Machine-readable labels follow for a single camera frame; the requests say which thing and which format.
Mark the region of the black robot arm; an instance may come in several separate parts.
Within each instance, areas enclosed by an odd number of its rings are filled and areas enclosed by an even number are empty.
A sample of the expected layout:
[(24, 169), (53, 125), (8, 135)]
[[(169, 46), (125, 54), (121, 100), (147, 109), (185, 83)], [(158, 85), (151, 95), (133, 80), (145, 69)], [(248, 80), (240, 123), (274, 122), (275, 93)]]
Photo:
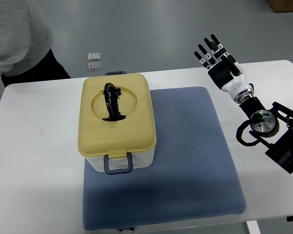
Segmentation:
[(214, 84), (228, 93), (248, 117), (236, 131), (237, 141), (247, 147), (262, 143), (265, 154), (289, 174), (293, 174), (293, 110), (278, 102), (266, 109), (254, 96), (254, 86), (234, 56), (212, 34), (199, 44), (198, 58)]

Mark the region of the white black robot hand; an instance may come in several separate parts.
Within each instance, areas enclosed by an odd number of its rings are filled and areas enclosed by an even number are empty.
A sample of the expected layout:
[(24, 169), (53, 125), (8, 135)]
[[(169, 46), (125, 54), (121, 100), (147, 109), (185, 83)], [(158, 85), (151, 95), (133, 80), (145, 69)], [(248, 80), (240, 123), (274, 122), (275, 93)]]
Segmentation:
[(253, 97), (253, 87), (246, 82), (246, 75), (243, 69), (241, 69), (239, 64), (236, 63), (235, 58), (228, 54), (224, 46), (214, 34), (211, 34), (210, 37), (212, 41), (208, 38), (204, 38), (204, 42), (215, 58), (218, 61), (221, 60), (221, 62), (216, 64), (216, 60), (201, 44), (198, 44), (198, 48), (204, 54), (209, 63), (202, 58), (197, 51), (194, 52), (194, 55), (208, 70), (208, 75), (212, 81), (220, 90), (227, 92), (232, 99), (247, 99)]

